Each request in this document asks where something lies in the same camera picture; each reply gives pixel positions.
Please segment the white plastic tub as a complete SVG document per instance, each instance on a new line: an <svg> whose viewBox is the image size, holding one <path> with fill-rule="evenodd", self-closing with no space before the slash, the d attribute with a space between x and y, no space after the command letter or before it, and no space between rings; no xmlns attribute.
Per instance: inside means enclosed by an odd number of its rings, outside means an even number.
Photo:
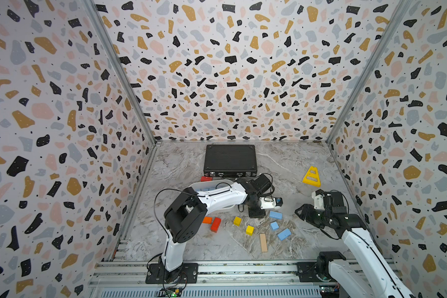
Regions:
<svg viewBox="0 0 447 298"><path fill-rule="evenodd" d="M217 189L223 191L232 184L233 181L231 180L212 180L193 183L190 187L196 192L216 192Z"/></svg>

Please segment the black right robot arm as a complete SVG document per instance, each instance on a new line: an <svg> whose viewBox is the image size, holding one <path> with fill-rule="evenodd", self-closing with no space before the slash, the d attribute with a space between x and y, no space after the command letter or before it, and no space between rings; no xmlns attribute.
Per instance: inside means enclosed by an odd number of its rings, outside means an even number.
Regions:
<svg viewBox="0 0 447 298"><path fill-rule="evenodd" d="M364 278L356 274L349 261L337 251L320 252L315 262L316 277L321 281L336 281L351 298L412 298L412 291L389 266L364 222L351 214L345 205L346 197L340 191L312 193L313 204L303 204L295 215L304 222L324 231L331 228L335 240L342 240L356 258Z"/></svg>

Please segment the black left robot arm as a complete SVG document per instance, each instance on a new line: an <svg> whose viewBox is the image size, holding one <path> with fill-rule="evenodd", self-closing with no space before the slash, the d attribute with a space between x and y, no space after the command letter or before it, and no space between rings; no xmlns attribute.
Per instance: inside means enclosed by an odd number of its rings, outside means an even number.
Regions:
<svg viewBox="0 0 447 298"><path fill-rule="evenodd" d="M158 263L148 266L147 284L188 283L197 281L197 263L185 263L186 244L196 236L204 218L213 212L244 205L252 219L260 219L267 210L276 210L283 199L274 197L273 181L262 174L253 178L203 181L176 190L178 197L164 212L159 225L166 233Z"/></svg>

